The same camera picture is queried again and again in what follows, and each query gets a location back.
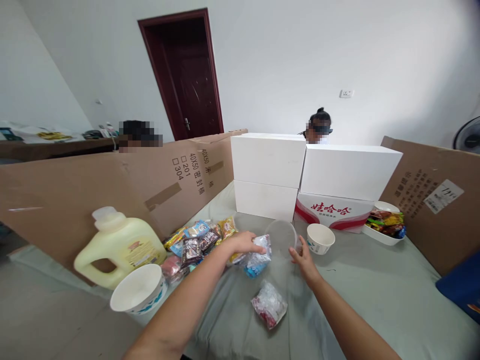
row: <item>yellow plastic jug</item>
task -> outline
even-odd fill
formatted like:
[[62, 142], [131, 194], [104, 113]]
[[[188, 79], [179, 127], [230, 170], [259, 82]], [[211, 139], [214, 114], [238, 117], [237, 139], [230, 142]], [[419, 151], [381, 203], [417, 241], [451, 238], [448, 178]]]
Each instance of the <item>yellow plastic jug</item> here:
[[[162, 242], [145, 221], [125, 217], [112, 206], [92, 213], [96, 235], [77, 255], [73, 267], [92, 282], [114, 290], [133, 270], [145, 264], [162, 264], [166, 257]], [[95, 260], [109, 259], [112, 272], [102, 272], [92, 265]]]

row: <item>white box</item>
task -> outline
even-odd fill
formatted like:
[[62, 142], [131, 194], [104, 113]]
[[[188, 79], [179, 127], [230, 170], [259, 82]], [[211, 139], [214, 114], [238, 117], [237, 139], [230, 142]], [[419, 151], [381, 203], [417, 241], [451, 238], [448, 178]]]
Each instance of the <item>white box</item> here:
[[302, 136], [246, 133], [230, 141], [235, 180], [298, 189], [306, 145]]
[[291, 222], [299, 190], [234, 180], [236, 210], [239, 213]]
[[374, 204], [374, 201], [299, 192], [293, 218], [359, 234]]
[[300, 192], [377, 201], [402, 153], [382, 146], [306, 146]]

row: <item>human arm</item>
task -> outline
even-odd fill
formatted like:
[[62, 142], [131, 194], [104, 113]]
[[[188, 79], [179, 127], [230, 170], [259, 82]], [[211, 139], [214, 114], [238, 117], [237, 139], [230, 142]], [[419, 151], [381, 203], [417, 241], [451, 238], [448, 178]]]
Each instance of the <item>human arm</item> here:
[[315, 266], [308, 245], [299, 236], [302, 251], [290, 255], [318, 301], [347, 360], [400, 360], [387, 342], [331, 287]]
[[165, 300], [124, 356], [132, 359], [180, 359], [212, 295], [227, 260], [235, 253], [264, 254], [252, 232], [239, 232], [217, 246]]

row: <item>gray tablecloth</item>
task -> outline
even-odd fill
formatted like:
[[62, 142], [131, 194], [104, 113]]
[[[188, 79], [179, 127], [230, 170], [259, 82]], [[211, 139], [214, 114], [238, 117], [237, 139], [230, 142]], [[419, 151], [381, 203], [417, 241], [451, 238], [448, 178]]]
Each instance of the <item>gray tablecloth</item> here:
[[[235, 212], [233, 183], [189, 222], [233, 215], [237, 227], [261, 235], [271, 219]], [[306, 237], [307, 224], [296, 222]], [[326, 255], [312, 254], [321, 275], [401, 356], [402, 359], [479, 359], [480, 326], [435, 288], [440, 276], [405, 239], [383, 245], [364, 234], [335, 231]], [[256, 279], [238, 268], [225, 271], [185, 354], [201, 359], [344, 359], [315, 297], [287, 259], [290, 238], [272, 243], [273, 260]], [[109, 298], [111, 291], [89, 287], [35, 247], [13, 256], [60, 280]], [[288, 302], [279, 325], [267, 331], [250, 300], [261, 281], [272, 282]], [[146, 325], [157, 309], [132, 316]]]

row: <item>wooden door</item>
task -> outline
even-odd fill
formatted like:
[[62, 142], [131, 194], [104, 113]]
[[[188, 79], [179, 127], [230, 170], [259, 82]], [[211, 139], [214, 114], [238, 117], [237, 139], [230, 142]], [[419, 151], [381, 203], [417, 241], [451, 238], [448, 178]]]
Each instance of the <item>wooden door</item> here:
[[139, 23], [175, 140], [222, 133], [208, 16], [151, 24], [156, 19]]

